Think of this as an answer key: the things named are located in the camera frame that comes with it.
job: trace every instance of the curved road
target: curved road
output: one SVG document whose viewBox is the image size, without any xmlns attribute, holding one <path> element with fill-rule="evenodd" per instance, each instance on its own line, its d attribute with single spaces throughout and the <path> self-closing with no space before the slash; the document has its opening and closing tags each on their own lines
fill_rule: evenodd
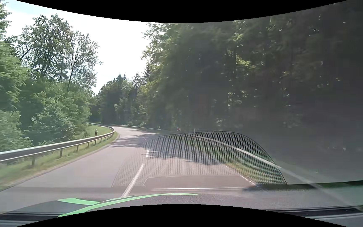
<svg viewBox="0 0 363 227">
<path fill-rule="evenodd" d="M 213 187 L 214 184 L 221 183 L 211 182 L 210 176 L 234 176 L 241 177 L 240 181 L 246 180 L 239 173 L 217 163 L 211 157 L 205 157 L 192 147 L 180 144 L 175 149 L 150 151 L 144 147 L 144 143 L 157 134 L 123 127 L 114 129 L 120 134 L 117 142 L 1 191 L 0 214 L 63 198 L 117 198 L 136 195 L 139 193 L 136 188 L 145 186 L 172 188 L 174 191 L 180 187 Z M 196 175 L 209 177 L 205 180 L 200 177 L 194 179 Z"/>
</svg>

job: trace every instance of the guardrail post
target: guardrail post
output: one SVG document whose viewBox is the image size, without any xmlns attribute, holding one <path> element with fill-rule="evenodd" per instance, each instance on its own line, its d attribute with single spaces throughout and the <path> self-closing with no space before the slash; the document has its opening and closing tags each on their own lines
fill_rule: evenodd
<svg viewBox="0 0 363 227">
<path fill-rule="evenodd" d="M 34 163 L 36 162 L 36 155 L 32 156 L 32 164 L 30 165 L 30 168 L 34 167 Z"/>
</svg>

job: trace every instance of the mesh pattern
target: mesh pattern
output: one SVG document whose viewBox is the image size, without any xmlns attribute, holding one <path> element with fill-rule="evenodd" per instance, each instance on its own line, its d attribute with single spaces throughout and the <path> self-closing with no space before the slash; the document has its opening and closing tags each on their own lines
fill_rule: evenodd
<svg viewBox="0 0 363 227">
<path fill-rule="evenodd" d="M 149 177 L 239 175 L 255 184 L 284 184 L 279 170 L 267 162 L 272 160 L 265 151 L 238 133 L 164 135 L 151 138 L 136 149 L 118 173 L 114 185 L 128 185 L 141 163 L 144 170 L 136 182 L 139 186 L 144 186 Z"/>
</svg>

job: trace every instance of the white lane marking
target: white lane marking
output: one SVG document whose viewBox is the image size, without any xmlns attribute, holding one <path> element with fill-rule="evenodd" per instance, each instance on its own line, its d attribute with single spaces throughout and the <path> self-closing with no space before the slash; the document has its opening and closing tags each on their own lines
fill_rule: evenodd
<svg viewBox="0 0 363 227">
<path fill-rule="evenodd" d="M 141 167 L 138 169 L 137 174 L 135 174 L 134 178 L 132 179 L 132 181 L 130 182 L 128 187 L 125 189 L 123 195 L 121 195 L 122 197 L 128 196 L 128 194 L 131 192 L 132 188 L 134 187 L 135 182 L 137 181 L 139 175 L 142 172 L 142 169 L 144 168 L 144 165 L 145 165 L 144 163 L 141 164 Z"/>
</svg>

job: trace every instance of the forest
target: forest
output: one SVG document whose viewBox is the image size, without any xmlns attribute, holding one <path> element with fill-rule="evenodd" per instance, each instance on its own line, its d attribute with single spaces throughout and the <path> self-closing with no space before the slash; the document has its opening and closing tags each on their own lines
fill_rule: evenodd
<svg viewBox="0 0 363 227">
<path fill-rule="evenodd" d="M 88 136 L 98 44 L 57 15 L 6 37 L 0 1 L 0 152 Z"/>
<path fill-rule="evenodd" d="M 149 26 L 145 71 L 103 86 L 91 120 L 363 150 L 363 1 Z"/>
<path fill-rule="evenodd" d="M 0 151 L 82 137 L 87 121 L 363 149 L 363 1 L 148 23 L 146 69 L 115 73 L 96 95 L 88 34 L 41 15 L 5 37 L 6 16 L 0 2 Z"/>
</svg>

